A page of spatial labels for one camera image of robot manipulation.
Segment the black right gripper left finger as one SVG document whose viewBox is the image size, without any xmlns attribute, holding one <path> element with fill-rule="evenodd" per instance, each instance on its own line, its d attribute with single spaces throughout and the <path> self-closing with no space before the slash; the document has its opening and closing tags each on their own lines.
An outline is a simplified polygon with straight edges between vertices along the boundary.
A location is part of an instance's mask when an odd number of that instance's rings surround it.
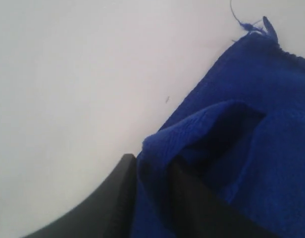
<svg viewBox="0 0 305 238">
<path fill-rule="evenodd" d="M 128 238 L 136 198 L 136 158 L 125 154 L 104 182 L 77 207 L 31 238 Z"/>
</svg>

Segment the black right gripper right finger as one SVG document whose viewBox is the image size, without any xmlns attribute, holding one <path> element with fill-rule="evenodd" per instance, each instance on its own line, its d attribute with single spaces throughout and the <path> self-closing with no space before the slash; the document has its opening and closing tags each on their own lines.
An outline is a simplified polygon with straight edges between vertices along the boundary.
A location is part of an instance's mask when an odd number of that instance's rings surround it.
<svg viewBox="0 0 305 238">
<path fill-rule="evenodd" d="M 177 237 L 276 237 L 216 197 L 183 159 L 170 163 L 168 181 L 171 217 Z"/>
</svg>

